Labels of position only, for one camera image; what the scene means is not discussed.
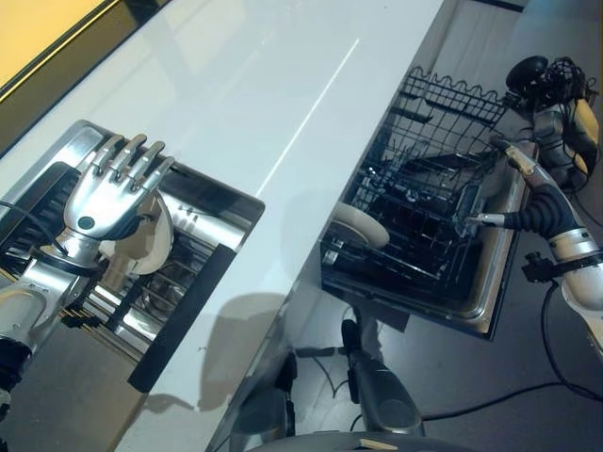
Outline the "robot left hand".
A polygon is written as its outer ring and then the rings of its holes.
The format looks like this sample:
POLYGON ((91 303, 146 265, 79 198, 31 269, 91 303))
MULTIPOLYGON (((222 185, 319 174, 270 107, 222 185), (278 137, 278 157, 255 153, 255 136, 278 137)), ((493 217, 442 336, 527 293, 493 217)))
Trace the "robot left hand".
POLYGON ((124 236, 174 163, 159 157, 164 142, 143 150, 146 140, 143 134, 129 140, 114 135, 96 152, 65 205, 68 230, 99 241, 124 236))

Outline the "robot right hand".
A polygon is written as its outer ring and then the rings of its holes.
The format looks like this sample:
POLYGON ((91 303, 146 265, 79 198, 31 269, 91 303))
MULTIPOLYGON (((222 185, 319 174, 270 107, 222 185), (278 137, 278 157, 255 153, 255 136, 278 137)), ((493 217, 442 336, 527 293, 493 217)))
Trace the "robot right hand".
POLYGON ((527 231, 550 239, 583 227, 579 215, 554 179, 533 158, 502 135, 490 137, 490 144, 504 153, 511 166, 531 190, 526 206, 511 213, 479 213, 464 218, 466 223, 514 231, 527 231))

